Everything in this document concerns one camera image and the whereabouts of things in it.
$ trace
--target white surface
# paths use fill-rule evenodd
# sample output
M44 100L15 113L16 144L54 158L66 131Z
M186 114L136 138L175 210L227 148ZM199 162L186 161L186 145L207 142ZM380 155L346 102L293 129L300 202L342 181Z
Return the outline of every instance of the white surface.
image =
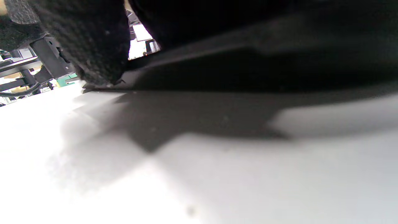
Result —
M324 96L72 85L1 107L0 223L398 223L398 95Z
M137 37L137 41L144 41L152 39L152 36L145 29L144 25L137 24L133 25L135 36Z

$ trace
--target black cloth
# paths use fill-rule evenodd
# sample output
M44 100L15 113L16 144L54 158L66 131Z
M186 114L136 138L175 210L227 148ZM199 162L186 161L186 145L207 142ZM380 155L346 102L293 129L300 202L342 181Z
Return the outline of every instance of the black cloth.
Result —
M123 0L28 1L42 25L61 43L79 77L97 85L116 83L125 70L130 45ZM162 50L291 12L297 2L130 0ZM13 18L27 22L18 13Z

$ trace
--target textured black material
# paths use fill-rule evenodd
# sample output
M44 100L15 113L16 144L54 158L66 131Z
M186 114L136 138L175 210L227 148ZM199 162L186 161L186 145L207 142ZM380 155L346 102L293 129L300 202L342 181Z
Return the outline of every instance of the textured black material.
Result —
M108 85L120 78L130 47L123 0L31 0L30 3L83 80Z
M396 0L340 1L132 60L123 82L102 90L290 92L396 81L397 24Z
M18 24L38 24L39 17L27 0L4 0L10 19Z
M28 47L46 33L39 24L17 24L8 16L0 16L0 49L12 51Z

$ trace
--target black cable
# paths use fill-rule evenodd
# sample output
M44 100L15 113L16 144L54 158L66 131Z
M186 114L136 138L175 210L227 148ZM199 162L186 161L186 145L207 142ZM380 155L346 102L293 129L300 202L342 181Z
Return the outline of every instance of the black cable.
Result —
M16 96L25 96L30 93L35 92L41 86L41 83L36 83L30 89L23 91L23 92L16 92L16 93L8 93L8 92L0 92L0 97L16 97Z

